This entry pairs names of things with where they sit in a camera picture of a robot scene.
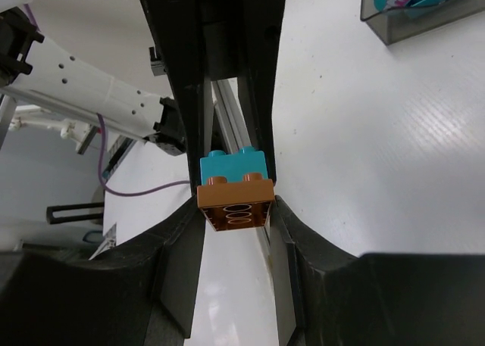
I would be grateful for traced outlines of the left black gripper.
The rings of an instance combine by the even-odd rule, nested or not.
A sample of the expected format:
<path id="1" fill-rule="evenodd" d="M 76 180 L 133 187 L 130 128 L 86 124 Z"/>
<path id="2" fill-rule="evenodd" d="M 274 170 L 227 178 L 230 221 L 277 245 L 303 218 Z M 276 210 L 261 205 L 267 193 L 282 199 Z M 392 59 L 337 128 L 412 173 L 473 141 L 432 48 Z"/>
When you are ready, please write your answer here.
<path id="1" fill-rule="evenodd" d="M 204 154 L 205 78 L 237 78 L 253 147 L 277 180 L 272 108 L 286 0 L 140 0 L 186 137 L 189 178 Z"/>

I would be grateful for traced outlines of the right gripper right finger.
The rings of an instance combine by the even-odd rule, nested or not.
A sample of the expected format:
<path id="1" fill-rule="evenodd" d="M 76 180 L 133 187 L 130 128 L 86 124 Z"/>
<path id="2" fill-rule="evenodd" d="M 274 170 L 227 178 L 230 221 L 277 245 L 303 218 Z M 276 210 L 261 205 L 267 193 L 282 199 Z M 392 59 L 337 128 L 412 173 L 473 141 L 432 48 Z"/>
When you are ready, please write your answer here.
<path id="1" fill-rule="evenodd" d="M 270 250 L 281 345 L 482 345 L 484 258 L 353 256 L 278 198 Z"/>

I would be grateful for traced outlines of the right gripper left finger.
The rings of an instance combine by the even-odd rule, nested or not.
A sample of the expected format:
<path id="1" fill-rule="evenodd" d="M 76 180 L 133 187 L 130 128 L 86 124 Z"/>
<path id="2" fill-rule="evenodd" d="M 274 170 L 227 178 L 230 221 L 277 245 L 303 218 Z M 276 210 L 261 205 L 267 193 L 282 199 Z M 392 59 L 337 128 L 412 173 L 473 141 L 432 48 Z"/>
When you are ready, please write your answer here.
<path id="1" fill-rule="evenodd" d="M 205 219 L 190 198 L 92 260 L 1 255 L 3 345 L 182 345 L 192 331 Z"/>

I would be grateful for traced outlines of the brown lego brick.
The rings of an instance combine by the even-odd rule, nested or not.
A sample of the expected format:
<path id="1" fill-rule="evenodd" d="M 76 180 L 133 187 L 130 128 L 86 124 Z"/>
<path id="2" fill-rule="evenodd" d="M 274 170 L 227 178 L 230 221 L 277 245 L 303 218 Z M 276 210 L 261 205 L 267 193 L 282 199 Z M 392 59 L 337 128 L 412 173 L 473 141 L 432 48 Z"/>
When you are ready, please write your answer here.
<path id="1" fill-rule="evenodd" d="M 261 173 L 247 173 L 239 182 L 213 176 L 197 187 L 198 208 L 217 232 L 265 226 L 274 200 L 273 181 Z"/>

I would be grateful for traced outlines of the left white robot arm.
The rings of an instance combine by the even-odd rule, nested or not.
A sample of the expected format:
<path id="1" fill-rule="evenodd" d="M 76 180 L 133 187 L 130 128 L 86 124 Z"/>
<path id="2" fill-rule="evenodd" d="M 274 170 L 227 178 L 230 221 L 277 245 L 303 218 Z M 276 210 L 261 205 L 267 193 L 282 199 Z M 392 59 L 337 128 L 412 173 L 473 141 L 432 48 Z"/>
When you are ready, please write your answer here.
<path id="1" fill-rule="evenodd" d="M 139 0 L 173 93 L 162 98 L 87 64 L 1 0 L 1 91 L 186 154 L 192 187 L 210 151 L 209 85 L 234 78 L 251 144 L 276 179 L 272 104 L 286 0 Z"/>

